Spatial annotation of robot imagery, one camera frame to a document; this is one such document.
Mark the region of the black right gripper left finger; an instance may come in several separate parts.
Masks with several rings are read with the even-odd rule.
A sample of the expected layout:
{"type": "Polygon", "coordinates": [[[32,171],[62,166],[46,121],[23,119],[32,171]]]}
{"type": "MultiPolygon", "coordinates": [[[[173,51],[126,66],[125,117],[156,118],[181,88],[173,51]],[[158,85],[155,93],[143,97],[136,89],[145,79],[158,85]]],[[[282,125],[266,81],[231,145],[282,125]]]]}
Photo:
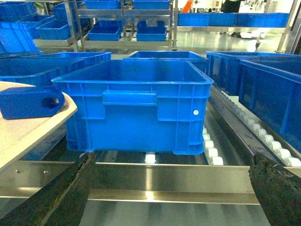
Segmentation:
{"type": "Polygon", "coordinates": [[[85,153],[0,219],[2,226],[78,226],[90,194],[95,155],[85,153]]]}

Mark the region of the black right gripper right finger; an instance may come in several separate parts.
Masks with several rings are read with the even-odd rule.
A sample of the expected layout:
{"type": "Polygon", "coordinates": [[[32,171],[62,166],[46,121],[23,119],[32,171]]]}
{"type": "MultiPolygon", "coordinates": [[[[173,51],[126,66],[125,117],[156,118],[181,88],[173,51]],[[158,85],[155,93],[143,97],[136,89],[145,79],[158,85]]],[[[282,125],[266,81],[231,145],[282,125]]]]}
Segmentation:
{"type": "Polygon", "coordinates": [[[272,226],[301,224],[301,178],[261,153],[249,169],[251,186],[272,226]]]}

